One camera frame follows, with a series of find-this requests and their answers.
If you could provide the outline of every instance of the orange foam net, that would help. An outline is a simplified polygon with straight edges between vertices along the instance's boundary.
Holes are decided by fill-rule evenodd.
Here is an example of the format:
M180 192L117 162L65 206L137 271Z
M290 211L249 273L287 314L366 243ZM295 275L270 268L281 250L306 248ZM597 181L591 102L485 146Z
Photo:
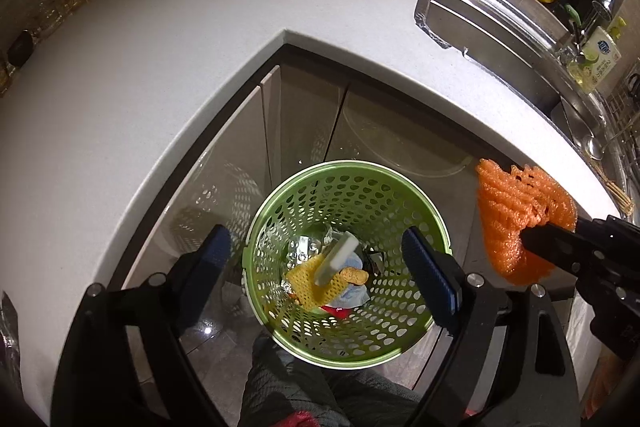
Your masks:
M539 167L503 171L492 160L480 160L478 207L484 247L495 270L509 282L529 285L549 275L554 265L525 250L520 231L554 223L575 231L575 202Z

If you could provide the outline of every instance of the perforated basket wall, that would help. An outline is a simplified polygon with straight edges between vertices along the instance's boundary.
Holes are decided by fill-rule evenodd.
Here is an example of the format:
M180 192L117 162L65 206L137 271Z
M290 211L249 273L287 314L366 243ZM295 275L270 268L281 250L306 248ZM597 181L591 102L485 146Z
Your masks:
M329 223L386 254L371 300L343 320L305 312L280 286L287 241ZM420 188L398 172L342 160L292 176L258 210L242 255L255 315L282 347L323 367L370 367L400 355L431 324L400 251L402 232L412 225L437 250L450 253L442 217Z

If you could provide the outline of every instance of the yellow foam net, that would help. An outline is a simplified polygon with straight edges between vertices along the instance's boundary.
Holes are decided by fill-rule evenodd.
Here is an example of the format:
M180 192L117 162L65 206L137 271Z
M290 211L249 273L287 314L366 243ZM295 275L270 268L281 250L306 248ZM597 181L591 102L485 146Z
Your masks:
M285 275L293 286L293 291L296 293L300 305L308 312L329 304L344 292L349 285L339 273L335 274L325 286L316 286L314 284L314 274L322 264L322 261L324 261L324 257L324 253L318 254L299 264Z

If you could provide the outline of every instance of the metal screw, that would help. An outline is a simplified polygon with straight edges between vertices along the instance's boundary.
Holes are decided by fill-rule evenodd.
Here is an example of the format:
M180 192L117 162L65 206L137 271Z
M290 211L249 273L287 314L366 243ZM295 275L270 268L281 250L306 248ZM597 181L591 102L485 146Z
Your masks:
M546 290L542 284L535 283L531 286L531 293L540 299L546 295Z
M166 275L162 272L156 272L151 274L146 281L149 286L162 286L166 282Z
M104 290L104 286L102 286L99 282L94 282L89 286L89 288L86 289L86 294L90 297L95 297L99 293L101 293L102 290Z
M479 273L470 273L466 276L466 281L474 288L479 288L484 284L484 277Z

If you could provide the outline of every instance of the white countertop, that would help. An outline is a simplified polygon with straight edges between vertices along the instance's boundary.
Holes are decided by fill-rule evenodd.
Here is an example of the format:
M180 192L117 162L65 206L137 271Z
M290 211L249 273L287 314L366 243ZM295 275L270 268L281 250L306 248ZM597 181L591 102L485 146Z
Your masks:
M0 100L0 289L44 418L85 288L107 283L195 138L284 42L370 74L540 165L591 217L618 215L585 163L508 87L414 23L417 0L93 0Z

